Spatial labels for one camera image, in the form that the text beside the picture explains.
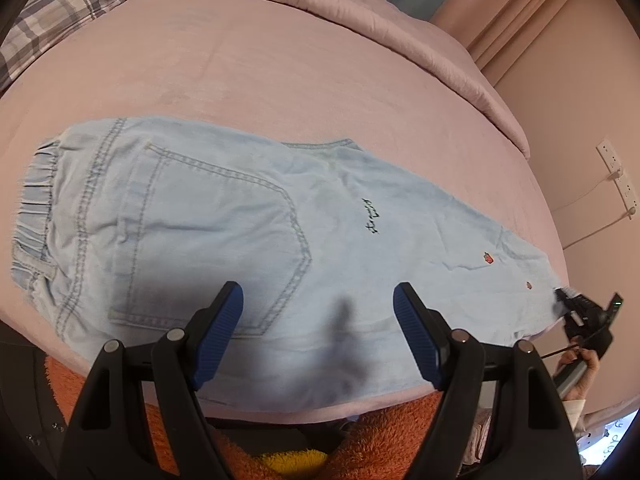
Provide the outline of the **person's right hand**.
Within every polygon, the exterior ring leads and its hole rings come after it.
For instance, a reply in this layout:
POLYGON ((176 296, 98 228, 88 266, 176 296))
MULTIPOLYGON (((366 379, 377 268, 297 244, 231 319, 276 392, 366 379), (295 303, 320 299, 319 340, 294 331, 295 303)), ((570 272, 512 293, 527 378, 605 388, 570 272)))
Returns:
POLYGON ((586 400, 589 390, 600 370, 600 360, 597 352, 582 346, 582 338, 574 337, 570 340, 570 348, 566 349, 556 366, 554 377, 574 372, 570 384, 559 390, 563 401, 586 400))

